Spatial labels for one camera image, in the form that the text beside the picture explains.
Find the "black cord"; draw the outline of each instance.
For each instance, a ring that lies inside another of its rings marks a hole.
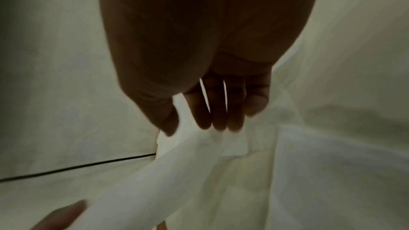
[[[109,163],[133,160],[133,159],[144,158],[144,157],[149,157],[149,156],[154,156],[154,155],[156,155],[156,153],[147,154],[147,155],[137,155],[137,156],[131,156],[131,157],[125,157],[125,158],[118,158],[118,159],[112,159],[112,160],[90,163],[90,164],[77,165],[77,166],[52,170],[48,172],[40,172],[40,173],[27,174],[27,175],[15,176],[15,177],[8,177],[8,178],[0,179],[0,183],[9,182],[9,181],[18,181],[18,180],[29,179],[29,178],[36,178],[40,176],[50,175],[54,173],[61,173],[65,171],[70,171],[70,170],[75,170],[75,169],[80,169],[80,168],[85,168],[85,167],[90,167],[90,166],[95,166],[95,165],[100,165],[100,164],[109,164]]]

